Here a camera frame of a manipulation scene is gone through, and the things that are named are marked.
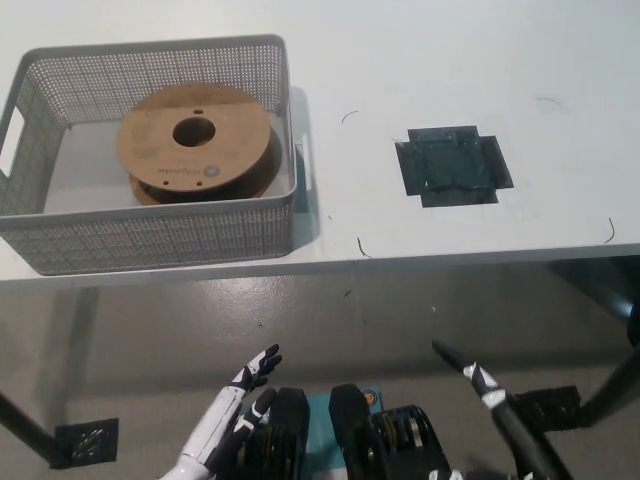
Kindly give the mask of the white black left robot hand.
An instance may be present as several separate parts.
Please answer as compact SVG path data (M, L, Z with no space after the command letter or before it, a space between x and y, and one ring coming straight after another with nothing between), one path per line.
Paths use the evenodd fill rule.
M267 383L267 375L280 363L274 344L249 361L216 395L184 445L181 456L204 464L237 419L245 396Z

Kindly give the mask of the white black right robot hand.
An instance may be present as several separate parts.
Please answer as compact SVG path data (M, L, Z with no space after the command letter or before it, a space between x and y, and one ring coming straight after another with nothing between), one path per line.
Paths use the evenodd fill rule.
M492 374L441 340L434 339L432 348L470 381L508 445L520 479L572 479L545 434L521 411L515 397Z

